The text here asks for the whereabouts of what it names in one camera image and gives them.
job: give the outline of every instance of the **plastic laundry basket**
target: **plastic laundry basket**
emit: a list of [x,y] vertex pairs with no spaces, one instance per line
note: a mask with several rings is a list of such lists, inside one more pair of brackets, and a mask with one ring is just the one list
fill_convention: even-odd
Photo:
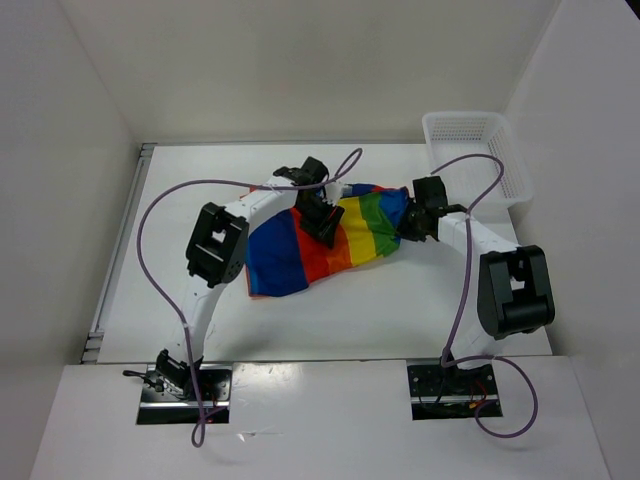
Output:
[[[488,153],[505,165],[505,175],[478,209],[504,209],[533,197],[529,172],[507,119],[492,112],[435,112],[422,118],[427,155],[433,169],[455,157]],[[449,203],[469,205],[498,174],[495,162],[472,158],[438,173],[447,187]]]

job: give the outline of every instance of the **gray wall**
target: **gray wall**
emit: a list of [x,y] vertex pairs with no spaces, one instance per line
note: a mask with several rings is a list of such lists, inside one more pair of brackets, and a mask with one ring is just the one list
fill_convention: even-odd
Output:
[[418,140],[507,104],[557,0],[61,0],[138,140]]
[[13,480],[80,358],[135,148],[54,0],[2,2],[0,65],[0,476]]
[[624,0],[564,0],[507,109],[536,188],[516,231],[547,253],[549,333],[616,480],[638,478],[639,52]]

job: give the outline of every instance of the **white table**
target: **white table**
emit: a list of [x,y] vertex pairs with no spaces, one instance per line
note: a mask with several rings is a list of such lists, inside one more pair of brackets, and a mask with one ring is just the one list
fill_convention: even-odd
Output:
[[[66,367],[31,479],[608,479],[570,361],[518,363],[540,398],[518,439],[473,419],[412,421],[403,361],[236,364],[230,423],[208,426],[199,450],[190,425],[136,426],[140,382],[126,365]],[[504,418],[486,423],[513,431],[530,393],[494,368]]]
[[[156,147],[148,164],[133,230],[149,203],[186,180],[223,178],[262,183],[278,167],[300,166],[311,155],[335,171],[360,145],[210,145]],[[362,145],[351,182],[411,185],[430,172],[424,145]],[[161,202],[145,230],[152,273],[175,299],[186,289],[184,251],[202,205],[223,204],[246,190],[197,186]],[[480,218],[515,240],[508,212]],[[178,322],[144,278],[135,235],[124,243],[99,319],[104,341],[98,361],[153,362]],[[224,292],[205,346],[207,361],[304,361],[438,357],[459,301],[464,259],[433,240],[403,242],[387,259],[280,299],[251,299],[245,276]],[[507,355],[549,355],[544,329],[517,335]]]

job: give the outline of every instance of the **green stripe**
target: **green stripe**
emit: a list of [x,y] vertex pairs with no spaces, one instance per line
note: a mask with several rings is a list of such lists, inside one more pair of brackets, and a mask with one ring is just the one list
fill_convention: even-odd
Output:
[[386,257],[400,245],[395,241],[396,229],[380,208],[380,193],[368,193],[360,198],[360,214],[373,235],[376,256]]

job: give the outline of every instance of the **striped fabric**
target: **striped fabric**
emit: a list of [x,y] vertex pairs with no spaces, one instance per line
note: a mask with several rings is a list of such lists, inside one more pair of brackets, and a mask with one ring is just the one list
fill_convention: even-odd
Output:
[[300,213],[280,212],[249,238],[246,265],[250,295],[282,297],[319,280],[395,252],[395,229],[407,208],[406,188],[354,184],[339,202],[345,209],[333,249],[300,229]]

